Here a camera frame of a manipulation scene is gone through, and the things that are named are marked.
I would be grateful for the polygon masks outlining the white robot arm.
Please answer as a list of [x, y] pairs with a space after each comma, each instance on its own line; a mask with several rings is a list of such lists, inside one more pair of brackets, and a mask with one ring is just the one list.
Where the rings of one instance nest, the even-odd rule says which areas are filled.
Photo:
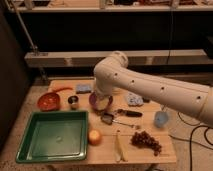
[[213, 127], [213, 87], [134, 72], [128, 63], [125, 53], [113, 51], [96, 64], [97, 97], [111, 96], [119, 87]]

